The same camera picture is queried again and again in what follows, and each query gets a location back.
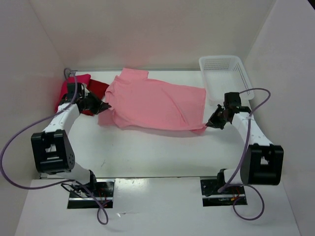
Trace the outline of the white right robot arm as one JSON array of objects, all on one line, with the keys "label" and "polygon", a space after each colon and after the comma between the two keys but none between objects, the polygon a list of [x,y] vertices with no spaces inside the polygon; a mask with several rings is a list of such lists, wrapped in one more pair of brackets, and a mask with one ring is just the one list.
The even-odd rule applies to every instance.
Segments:
[{"label": "white right robot arm", "polygon": [[221,130],[230,123],[245,145],[237,167],[218,173],[219,193],[227,193],[237,185],[278,185],[281,181],[284,149],[263,134],[253,116],[257,108],[243,106],[240,94],[225,93],[223,105],[218,105],[206,123],[207,127]]}]

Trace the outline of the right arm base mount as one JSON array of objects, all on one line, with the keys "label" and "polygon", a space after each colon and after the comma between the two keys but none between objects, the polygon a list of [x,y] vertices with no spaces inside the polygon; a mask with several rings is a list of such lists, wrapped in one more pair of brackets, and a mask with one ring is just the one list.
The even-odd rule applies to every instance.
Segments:
[{"label": "right arm base mount", "polygon": [[221,207],[235,205],[247,205],[244,187],[232,186],[225,189],[222,193],[216,177],[201,177],[201,195],[204,207]]}]

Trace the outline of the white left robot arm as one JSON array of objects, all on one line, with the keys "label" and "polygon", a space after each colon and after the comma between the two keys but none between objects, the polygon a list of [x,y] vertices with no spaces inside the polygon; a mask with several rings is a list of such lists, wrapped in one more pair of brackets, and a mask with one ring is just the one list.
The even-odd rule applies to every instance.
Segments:
[{"label": "white left robot arm", "polygon": [[68,134],[80,114],[90,111],[98,115],[111,106],[103,102],[82,83],[67,85],[67,93],[62,97],[57,112],[48,126],[31,136],[35,167],[39,173],[58,175],[81,185],[86,196],[94,196],[98,191],[96,177],[75,161],[75,153]]}]

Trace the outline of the dark red t shirt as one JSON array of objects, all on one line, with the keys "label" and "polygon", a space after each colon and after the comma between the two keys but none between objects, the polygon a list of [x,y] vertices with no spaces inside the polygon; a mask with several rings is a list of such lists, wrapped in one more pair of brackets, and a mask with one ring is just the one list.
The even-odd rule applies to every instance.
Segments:
[{"label": "dark red t shirt", "polygon": [[108,87],[106,83],[90,79],[87,89],[102,100]]}]

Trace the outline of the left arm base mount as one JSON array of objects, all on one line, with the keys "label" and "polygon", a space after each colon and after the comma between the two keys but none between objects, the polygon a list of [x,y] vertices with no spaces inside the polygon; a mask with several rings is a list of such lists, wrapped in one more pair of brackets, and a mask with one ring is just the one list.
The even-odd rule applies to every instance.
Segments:
[{"label": "left arm base mount", "polygon": [[97,178],[95,188],[88,193],[83,187],[75,184],[61,184],[62,188],[69,193],[67,209],[92,209],[99,208],[94,201],[95,197],[105,208],[113,208],[114,179]]}]

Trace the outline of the light pink t shirt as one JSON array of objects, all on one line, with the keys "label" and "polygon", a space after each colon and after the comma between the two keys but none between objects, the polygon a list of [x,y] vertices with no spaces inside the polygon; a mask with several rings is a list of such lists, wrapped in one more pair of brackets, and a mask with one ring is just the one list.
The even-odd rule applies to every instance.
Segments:
[{"label": "light pink t shirt", "polygon": [[144,70],[124,68],[105,92],[111,107],[98,125],[128,126],[202,134],[206,90],[150,79]]}]

